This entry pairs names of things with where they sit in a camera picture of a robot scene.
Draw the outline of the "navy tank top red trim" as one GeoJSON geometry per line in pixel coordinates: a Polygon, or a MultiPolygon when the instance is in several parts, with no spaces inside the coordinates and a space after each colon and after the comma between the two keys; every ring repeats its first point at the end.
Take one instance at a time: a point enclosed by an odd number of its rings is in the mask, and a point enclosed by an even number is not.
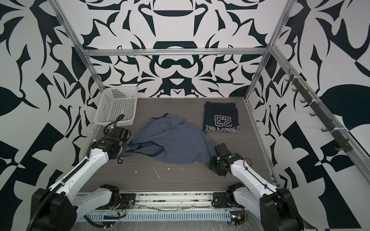
{"type": "Polygon", "coordinates": [[[239,115],[235,103],[211,103],[204,105],[203,130],[205,132],[239,133],[239,115]]]}

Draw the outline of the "grey blue printed tank top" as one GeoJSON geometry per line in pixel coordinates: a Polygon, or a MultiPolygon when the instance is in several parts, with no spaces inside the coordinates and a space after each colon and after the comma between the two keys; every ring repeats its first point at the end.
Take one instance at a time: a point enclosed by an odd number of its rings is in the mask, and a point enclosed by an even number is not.
{"type": "Polygon", "coordinates": [[[214,141],[180,116],[150,118],[135,134],[122,157],[141,154],[176,165],[194,162],[208,165],[216,157],[214,141]]]}

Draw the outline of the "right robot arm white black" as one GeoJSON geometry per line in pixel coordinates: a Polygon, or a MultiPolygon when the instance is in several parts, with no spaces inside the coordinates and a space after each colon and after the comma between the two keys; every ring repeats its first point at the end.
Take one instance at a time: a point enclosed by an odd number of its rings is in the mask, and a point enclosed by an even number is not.
{"type": "Polygon", "coordinates": [[[264,231],[304,231],[292,194],[286,188],[278,188],[262,178],[238,153],[231,153],[225,143],[214,147],[216,156],[209,167],[219,176],[228,173],[241,181],[242,186],[232,189],[235,205],[254,214],[264,231]]]}

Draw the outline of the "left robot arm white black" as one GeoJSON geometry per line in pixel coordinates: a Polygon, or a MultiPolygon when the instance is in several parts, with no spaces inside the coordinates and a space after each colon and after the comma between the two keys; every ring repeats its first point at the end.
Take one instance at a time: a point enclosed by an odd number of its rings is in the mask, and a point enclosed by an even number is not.
{"type": "Polygon", "coordinates": [[[31,198],[28,231],[69,231],[76,221],[100,207],[116,212],[121,201],[119,188],[104,184],[78,199],[86,182],[108,161],[123,162],[121,155],[129,149],[131,132],[115,127],[93,141],[86,157],[69,173],[47,189],[38,189],[31,198]]]}

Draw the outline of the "white plastic laundry basket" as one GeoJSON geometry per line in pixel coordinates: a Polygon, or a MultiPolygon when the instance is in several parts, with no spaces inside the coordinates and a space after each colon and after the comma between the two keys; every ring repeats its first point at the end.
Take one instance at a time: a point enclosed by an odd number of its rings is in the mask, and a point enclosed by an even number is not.
{"type": "Polygon", "coordinates": [[[123,114],[124,119],[120,120],[117,125],[119,127],[132,126],[135,120],[137,99],[138,87],[134,85],[105,89],[93,119],[94,124],[106,126],[123,114]]]}

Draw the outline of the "small green circuit board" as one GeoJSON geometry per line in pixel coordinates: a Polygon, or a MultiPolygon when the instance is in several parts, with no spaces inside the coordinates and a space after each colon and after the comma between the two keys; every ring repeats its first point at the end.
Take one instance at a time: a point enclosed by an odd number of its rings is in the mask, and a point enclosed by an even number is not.
{"type": "Polygon", "coordinates": [[[232,210],[230,211],[230,222],[231,225],[240,226],[247,220],[247,214],[244,210],[232,210]]]}

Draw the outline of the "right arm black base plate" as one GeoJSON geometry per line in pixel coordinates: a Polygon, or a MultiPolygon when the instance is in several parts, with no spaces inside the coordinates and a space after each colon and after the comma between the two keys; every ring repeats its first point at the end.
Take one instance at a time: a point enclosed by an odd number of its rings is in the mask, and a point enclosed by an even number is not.
{"type": "Polygon", "coordinates": [[[229,199],[226,192],[214,192],[211,205],[214,208],[230,208],[229,199]]]}

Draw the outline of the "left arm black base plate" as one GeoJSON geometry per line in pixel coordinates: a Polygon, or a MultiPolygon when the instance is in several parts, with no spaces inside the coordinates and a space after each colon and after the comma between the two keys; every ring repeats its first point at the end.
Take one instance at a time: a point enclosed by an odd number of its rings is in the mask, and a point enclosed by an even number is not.
{"type": "Polygon", "coordinates": [[[120,193],[116,209],[131,209],[135,205],[136,193],[120,193]]]}

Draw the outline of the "aluminium frame enclosure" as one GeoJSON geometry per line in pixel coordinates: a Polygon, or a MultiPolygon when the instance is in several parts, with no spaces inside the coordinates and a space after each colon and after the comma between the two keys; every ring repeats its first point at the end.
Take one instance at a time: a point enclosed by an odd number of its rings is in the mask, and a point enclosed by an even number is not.
{"type": "MultiPolygon", "coordinates": [[[[283,68],[284,72],[289,76],[289,69],[295,76],[300,76],[296,68],[293,67],[291,63],[286,59],[281,50],[276,46],[278,37],[283,30],[283,27],[288,22],[290,13],[292,12],[296,1],[287,1],[284,6],[283,12],[278,20],[277,27],[273,32],[272,39],[270,43],[265,48],[170,48],[170,49],[102,49],[102,50],[89,50],[84,49],[80,44],[76,32],[73,30],[71,23],[68,21],[68,18],[65,12],[62,9],[62,6],[58,1],[50,1],[52,10],[54,11],[58,21],[61,23],[63,28],[66,30],[67,35],[69,36],[72,44],[76,48],[78,54],[82,58],[84,65],[87,67],[91,73],[94,81],[97,83],[99,90],[103,91],[105,86],[101,81],[101,78],[98,76],[96,70],[94,69],[91,61],[89,60],[90,56],[119,56],[119,55],[128,55],[128,56],[144,56],[144,55],[218,55],[218,54],[253,54],[263,55],[263,59],[260,62],[257,71],[255,72],[256,78],[252,80],[247,93],[244,95],[244,100],[248,100],[251,95],[252,89],[255,87],[258,78],[261,76],[262,69],[266,66],[268,59],[272,56],[277,61],[277,63],[283,68]]],[[[355,140],[354,136],[350,134],[345,126],[341,125],[338,119],[334,116],[334,121],[338,122],[345,130],[345,136],[349,138],[349,143],[352,145],[353,150],[347,153],[349,158],[355,164],[361,175],[367,181],[370,180],[370,156],[366,153],[365,149],[361,147],[358,141],[355,140]]]]}

